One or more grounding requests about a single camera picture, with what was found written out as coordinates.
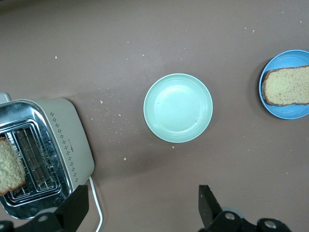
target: toaster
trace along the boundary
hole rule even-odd
[[[58,207],[94,170],[86,134],[66,99],[12,101],[0,93],[0,137],[11,142],[26,172],[26,184],[0,197],[15,218]]]

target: bread crust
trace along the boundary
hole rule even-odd
[[[9,191],[13,191],[13,190],[15,190],[15,189],[17,189],[17,188],[23,186],[25,183],[26,183],[26,182],[24,181],[23,183],[21,183],[21,184],[19,184],[19,185],[17,185],[17,186],[14,186],[14,187],[12,187],[12,188],[8,188],[5,192],[0,192],[0,196],[3,196],[3,195],[5,195],[7,192],[9,192]]]
[[[278,105],[278,106],[287,106],[287,105],[292,105],[292,104],[303,104],[303,105],[308,105],[309,102],[304,102],[304,103],[298,103],[298,102],[293,102],[291,104],[278,104],[278,103],[274,103],[274,102],[271,102],[268,98],[267,98],[267,94],[265,94],[265,85],[266,85],[266,81],[267,79],[269,78],[269,75],[273,72],[277,72],[278,70],[282,70],[282,69],[299,69],[299,68],[306,68],[306,67],[309,67],[309,65],[303,65],[303,66],[299,66],[299,67],[289,67],[289,68],[279,68],[279,69],[274,69],[274,70],[270,70],[270,71],[267,71],[265,73],[265,77],[263,79],[263,82],[262,82],[262,97],[264,98],[264,101],[267,103],[267,104],[270,104],[270,105]]]

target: empty plate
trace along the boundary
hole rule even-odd
[[[183,143],[209,125],[212,99],[206,86],[187,74],[167,75],[155,82],[144,101],[144,117],[159,138]]]
[[[309,52],[303,50],[290,50],[277,55],[265,66],[259,82],[259,94],[263,105],[274,116],[283,119],[300,118],[309,114],[309,105],[293,104],[287,106],[276,106],[267,104],[262,96],[262,83],[264,74],[267,71],[274,69],[299,67],[303,65],[309,65]]]

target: white cord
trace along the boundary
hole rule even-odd
[[[102,215],[102,211],[101,211],[100,205],[98,203],[98,198],[97,198],[97,194],[96,194],[96,190],[95,190],[95,185],[93,184],[93,180],[92,180],[91,177],[89,177],[89,181],[90,181],[90,184],[91,184],[93,197],[94,197],[96,205],[97,205],[98,214],[100,215],[100,223],[98,224],[98,228],[96,230],[96,232],[99,232],[99,230],[100,230],[100,228],[102,226],[102,222],[103,222],[103,215]]]

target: toaster slot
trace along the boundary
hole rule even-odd
[[[46,168],[46,162],[42,158],[31,127],[17,129],[14,134],[36,190],[43,191],[52,188],[53,179]]]
[[[23,198],[30,195],[30,190],[25,186],[21,186],[12,191],[15,199]]]

